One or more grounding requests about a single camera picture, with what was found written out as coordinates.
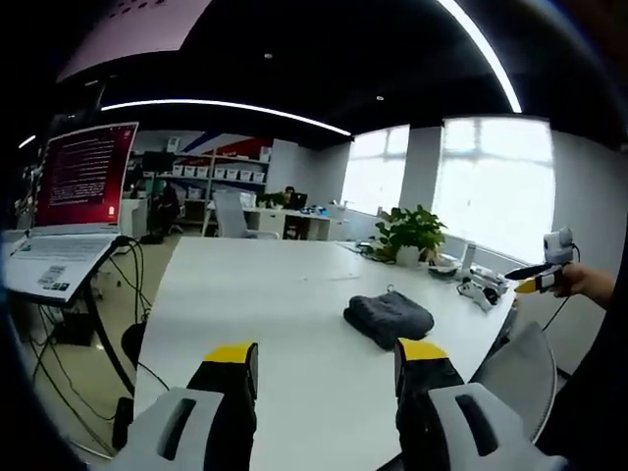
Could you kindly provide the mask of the person's right hand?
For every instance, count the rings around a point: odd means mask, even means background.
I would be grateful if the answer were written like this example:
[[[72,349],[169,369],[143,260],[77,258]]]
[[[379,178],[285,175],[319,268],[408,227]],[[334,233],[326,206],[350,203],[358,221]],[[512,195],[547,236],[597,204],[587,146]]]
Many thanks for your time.
[[[576,263],[566,265],[562,278],[550,291],[555,297],[581,294],[602,309],[607,309],[615,287],[615,278],[610,274]]]

